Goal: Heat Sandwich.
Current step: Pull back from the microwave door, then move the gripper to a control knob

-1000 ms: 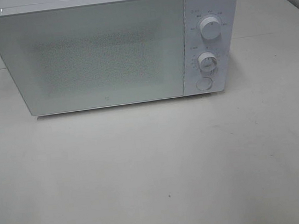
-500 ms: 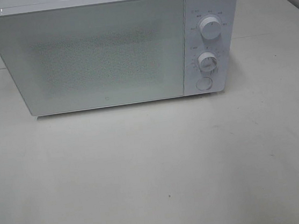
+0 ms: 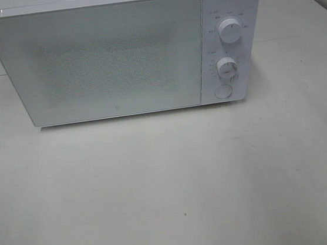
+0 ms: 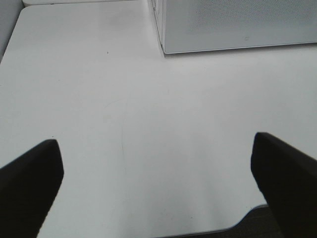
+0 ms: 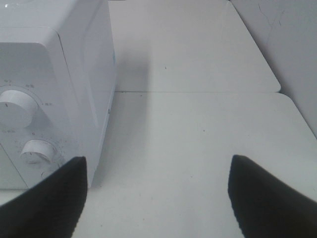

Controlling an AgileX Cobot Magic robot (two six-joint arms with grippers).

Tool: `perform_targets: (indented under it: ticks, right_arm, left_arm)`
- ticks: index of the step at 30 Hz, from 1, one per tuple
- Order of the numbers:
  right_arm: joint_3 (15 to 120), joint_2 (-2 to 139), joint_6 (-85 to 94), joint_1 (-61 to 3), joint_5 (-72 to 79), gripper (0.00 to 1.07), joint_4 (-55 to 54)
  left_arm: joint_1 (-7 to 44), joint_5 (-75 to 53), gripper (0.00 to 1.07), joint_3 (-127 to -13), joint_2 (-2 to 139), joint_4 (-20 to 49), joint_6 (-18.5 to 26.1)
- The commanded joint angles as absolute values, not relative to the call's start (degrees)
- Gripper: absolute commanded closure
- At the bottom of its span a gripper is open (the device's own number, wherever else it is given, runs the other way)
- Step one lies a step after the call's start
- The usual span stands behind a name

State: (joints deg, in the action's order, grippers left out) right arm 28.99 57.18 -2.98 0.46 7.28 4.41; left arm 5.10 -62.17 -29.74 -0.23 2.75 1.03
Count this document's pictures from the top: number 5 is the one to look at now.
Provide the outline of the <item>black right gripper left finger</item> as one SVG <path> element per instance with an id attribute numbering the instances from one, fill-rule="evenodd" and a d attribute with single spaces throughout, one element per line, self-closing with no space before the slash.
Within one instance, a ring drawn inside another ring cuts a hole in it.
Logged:
<path id="1" fill-rule="evenodd" d="M 0 207 L 2 238 L 70 238 L 87 198 L 87 162 L 74 157 Z"/>

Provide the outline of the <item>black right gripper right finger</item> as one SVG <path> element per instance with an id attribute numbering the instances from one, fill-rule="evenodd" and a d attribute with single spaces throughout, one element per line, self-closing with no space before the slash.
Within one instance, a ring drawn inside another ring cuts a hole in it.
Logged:
<path id="1" fill-rule="evenodd" d="M 317 236 L 317 203 L 246 156 L 232 157 L 228 196 L 246 238 Z"/>

